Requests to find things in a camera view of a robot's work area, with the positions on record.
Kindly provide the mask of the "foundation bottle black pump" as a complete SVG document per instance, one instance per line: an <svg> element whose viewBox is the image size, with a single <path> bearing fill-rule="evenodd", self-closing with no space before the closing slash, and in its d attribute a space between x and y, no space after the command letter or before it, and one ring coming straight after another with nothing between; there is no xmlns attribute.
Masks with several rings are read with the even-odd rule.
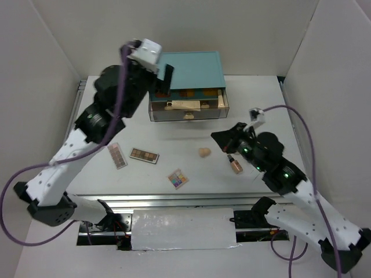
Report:
<svg viewBox="0 0 371 278"><path fill-rule="evenodd" d="M235 174L241 174L243 172L242 166L237 160L235 160L230 154L227 155L230 166Z"/></svg>

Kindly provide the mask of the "beige concealer stick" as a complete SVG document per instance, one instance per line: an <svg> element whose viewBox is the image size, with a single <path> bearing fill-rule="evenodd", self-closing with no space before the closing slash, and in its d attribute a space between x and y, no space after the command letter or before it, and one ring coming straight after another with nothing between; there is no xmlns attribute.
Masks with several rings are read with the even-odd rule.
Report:
<svg viewBox="0 0 371 278"><path fill-rule="evenodd" d="M217 91L217 94L218 94L218 108L224 108L225 104L224 104L224 98L223 98L223 91L219 89Z"/></svg>

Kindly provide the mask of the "beige foundation tube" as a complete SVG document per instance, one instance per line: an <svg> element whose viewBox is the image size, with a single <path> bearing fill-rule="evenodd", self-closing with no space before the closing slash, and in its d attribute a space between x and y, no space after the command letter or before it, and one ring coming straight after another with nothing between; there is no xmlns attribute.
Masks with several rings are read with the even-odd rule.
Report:
<svg viewBox="0 0 371 278"><path fill-rule="evenodd" d="M170 105L173 109L201 110L201 103L198 100L173 100Z"/></svg>

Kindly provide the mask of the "pink eyeshadow palette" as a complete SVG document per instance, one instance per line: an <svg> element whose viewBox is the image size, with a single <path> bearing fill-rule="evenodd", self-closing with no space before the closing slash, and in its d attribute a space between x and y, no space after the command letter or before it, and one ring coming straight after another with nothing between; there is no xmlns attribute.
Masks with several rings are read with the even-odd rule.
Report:
<svg viewBox="0 0 371 278"><path fill-rule="evenodd" d="M121 150L121 147L117 142L108 145L107 149L111 155L112 161L114 162L114 165L117 170L124 168L128 165Z"/></svg>

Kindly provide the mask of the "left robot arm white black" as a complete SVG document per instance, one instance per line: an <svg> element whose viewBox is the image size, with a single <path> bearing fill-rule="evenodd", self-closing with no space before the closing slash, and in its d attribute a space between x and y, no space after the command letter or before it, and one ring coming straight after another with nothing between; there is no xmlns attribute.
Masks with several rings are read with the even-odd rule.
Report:
<svg viewBox="0 0 371 278"><path fill-rule="evenodd" d="M28 203L30 216L51 227L68 220L87 221L101 231L121 220L100 199L87 200L67 193L66 189L88 161L125 128L123 118L131 118L147 93L168 92L174 68L165 65L163 79L138 61L127 59L122 66L105 68L94 82L96 93L74 128L42 171L28 182L13 187L18 197Z"/></svg>

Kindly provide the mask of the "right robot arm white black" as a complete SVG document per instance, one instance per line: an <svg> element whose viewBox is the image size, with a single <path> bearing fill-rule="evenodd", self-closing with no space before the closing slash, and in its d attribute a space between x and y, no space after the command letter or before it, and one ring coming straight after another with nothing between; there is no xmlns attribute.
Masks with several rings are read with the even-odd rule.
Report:
<svg viewBox="0 0 371 278"><path fill-rule="evenodd" d="M239 153L263 174L262 180L274 193L305 212L312 221L296 218L275 201L263 197L252 208L257 226L282 228L312 245L322 260L334 270L348 273L361 259L368 245L368 229L362 229L343 217L320 193L310 179L283 157L283 144L270 132L256 134L252 126L237 123L211 137L224 153Z"/></svg>

